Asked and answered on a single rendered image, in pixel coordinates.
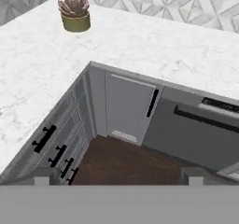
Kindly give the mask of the grey drawer front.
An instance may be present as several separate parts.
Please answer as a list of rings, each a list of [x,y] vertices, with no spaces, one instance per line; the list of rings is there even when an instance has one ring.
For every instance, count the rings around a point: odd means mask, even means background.
[[[85,93],[81,95],[79,101],[74,105],[74,108],[66,114],[63,123],[60,124],[53,133],[52,140],[45,149],[40,152],[41,158],[36,163],[37,167],[50,167],[48,159],[53,158],[57,153],[55,148],[65,145],[66,140],[73,131],[77,131],[78,128],[82,126],[82,120],[87,116],[87,112],[80,114],[81,108],[88,109]]]
[[[85,133],[85,129],[83,126],[80,126],[77,131],[73,131],[73,133],[69,136],[69,138],[66,140],[66,151],[62,155],[60,162],[59,162],[59,168],[60,168],[60,175],[61,170],[64,168],[66,163],[64,162],[66,159],[75,158],[78,154],[78,150],[80,149],[82,142],[84,139],[87,139],[87,135]],[[62,184],[66,183],[66,178],[69,173],[69,170],[64,178],[60,178],[60,182]]]
[[[74,161],[73,161],[73,163],[72,163],[72,165],[70,167],[70,170],[69,170],[69,173],[67,175],[67,178],[70,178],[71,175],[73,174],[73,172],[71,171],[72,169],[78,168],[78,166],[80,165],[80,163],[81,163],[85,153],[87,152],[87,150],[89,148],[89,145],[90,145],[90,143],[88,142],[88,140],[84,139],[80,149],[78,150],[78,154],[74,158]]]
[[[74,108],[74,105],[79,101],[83,93],[83,76],[79,76],[63,95],[57,105],[51,109],[36,131],[28,139],[26,144],[15,155],[2,175],[10,176],[11,178],[18,177],[25,175],[36,168],[36,163],[41,158],[40,152],[49,144],[53,135],[39,153],[34,152],[35,147],[32,145],[33,141],[40,141],[44,135],[44,127],[49,128],[51,125],[58,127],[60,124],[62,124],[66,118],[66,114]]]

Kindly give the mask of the grey dishwasher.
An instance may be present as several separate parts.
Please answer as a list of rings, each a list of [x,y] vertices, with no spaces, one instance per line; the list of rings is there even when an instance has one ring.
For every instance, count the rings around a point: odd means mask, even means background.
[[[220,171],[239,162],[239,133],[174,114],[178,107],[200,117],[239,127],[239,106],[164,88],[143,145]]]

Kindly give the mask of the grey cupboard door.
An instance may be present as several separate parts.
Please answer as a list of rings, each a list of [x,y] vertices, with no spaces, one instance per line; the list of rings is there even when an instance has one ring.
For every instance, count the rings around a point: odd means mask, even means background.
[[[147,118],[155,89],[159,93]],[[109,73],[105,84],[107,134],[141,146],[162,90],[162,85]]]

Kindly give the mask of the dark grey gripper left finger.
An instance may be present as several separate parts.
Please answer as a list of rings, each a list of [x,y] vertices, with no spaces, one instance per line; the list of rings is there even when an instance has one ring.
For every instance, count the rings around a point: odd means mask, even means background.
[[[7,181],[6,185],[10,186],[54,186],[60,184],[60,169],[38,167],[30,174]]]

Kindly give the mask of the succulent in olive pot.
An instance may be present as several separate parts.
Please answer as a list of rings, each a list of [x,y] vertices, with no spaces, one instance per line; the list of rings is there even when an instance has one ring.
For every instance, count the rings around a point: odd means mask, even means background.
[[[63,28],[71,33],[86,32],[91,27],[88,0],[58,0]]]

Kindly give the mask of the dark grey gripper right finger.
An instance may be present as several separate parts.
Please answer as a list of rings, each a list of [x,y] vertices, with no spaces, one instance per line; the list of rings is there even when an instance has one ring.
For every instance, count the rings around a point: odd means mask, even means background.
[[[188,186],[233,186],[234,181],[220,175],[212,175],[201,167],[182,167],[180,184]]]

